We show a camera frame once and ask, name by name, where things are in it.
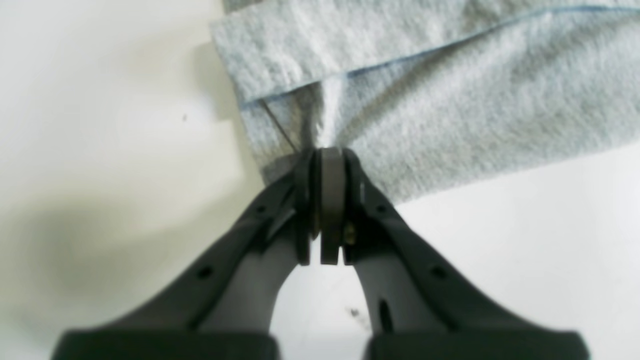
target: white table surface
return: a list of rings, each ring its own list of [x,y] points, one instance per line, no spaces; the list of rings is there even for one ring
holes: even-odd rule
[[[207,32],[221,16],[219,0],[0,1],[0,359],[47,359],[64,329],[141,304],[262,188]],[[578,329],[595,359],[640,359],[640,145],[400,209],[501,304]],[[290,276],[272,333],[285,360],[359,359],[355,273],[320,269]]]

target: screw hole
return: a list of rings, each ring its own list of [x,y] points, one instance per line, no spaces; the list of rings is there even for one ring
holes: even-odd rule
[[[447,278],[447,272],[438,265],[435,265],[431,268],[431,275],[437,277],[440,280],[444,280]]]
[[[389,311],[389,305],[386,301],[380,300],[380,307],[378,311],[380,312],[380,323],[382,324],[382,331],[393,332],[394,323],[391,321],[391,311]]]
[[[205,266],[198,271],[198,279],[204,280],[213,274],[213,269],[211,266]]]

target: white background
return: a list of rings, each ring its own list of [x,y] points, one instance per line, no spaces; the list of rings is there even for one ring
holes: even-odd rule
[[[0,0],[0,359],[46,359],[63,329],[148,299],[261,189],[209,40],[222,15]],[[400,209],[501,304],[578,329],[595,359],[640,359],[639,164],[633,145]],[[285,360],[358,359],[364,314],[352,269],[310,266],[272,331]]]

